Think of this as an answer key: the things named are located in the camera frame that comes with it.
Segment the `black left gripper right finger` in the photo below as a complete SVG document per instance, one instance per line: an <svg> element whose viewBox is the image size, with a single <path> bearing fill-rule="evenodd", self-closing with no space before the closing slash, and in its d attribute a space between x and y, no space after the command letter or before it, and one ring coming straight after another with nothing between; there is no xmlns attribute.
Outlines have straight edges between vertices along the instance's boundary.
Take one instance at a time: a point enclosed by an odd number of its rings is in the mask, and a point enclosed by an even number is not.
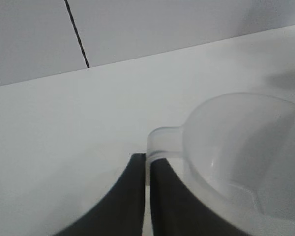
<svg viewBox="0 0 295 236"><path fill-rule="evenodd" d="M183 184L167 159L150 166L150 207L155 236L227 236L225 223Z"/></svg>

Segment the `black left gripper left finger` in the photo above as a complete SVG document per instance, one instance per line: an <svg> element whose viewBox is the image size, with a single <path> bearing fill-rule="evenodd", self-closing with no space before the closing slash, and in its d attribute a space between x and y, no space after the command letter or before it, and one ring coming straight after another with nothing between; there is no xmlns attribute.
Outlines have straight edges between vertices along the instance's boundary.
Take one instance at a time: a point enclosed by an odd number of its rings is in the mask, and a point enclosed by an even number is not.
<svg viewBox="0 0 295 236"><path fill-rule="evenodd" d="M145 212L146 155L133 154L109 192L58 236L141 236Z"/></svg>

